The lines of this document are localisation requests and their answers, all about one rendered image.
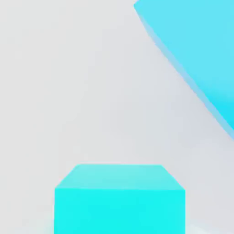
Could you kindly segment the small cyan cube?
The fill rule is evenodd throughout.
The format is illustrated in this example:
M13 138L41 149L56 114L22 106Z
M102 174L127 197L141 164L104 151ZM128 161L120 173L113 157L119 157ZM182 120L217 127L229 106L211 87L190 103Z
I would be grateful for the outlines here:
M78 165L55 188L54 234L185 234L185 204L161 165Z

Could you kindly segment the large light blue box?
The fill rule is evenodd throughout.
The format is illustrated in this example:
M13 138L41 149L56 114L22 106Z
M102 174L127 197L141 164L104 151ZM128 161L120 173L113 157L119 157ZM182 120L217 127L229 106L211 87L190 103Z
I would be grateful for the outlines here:
M137 0L146 31L234 139L234 0Z

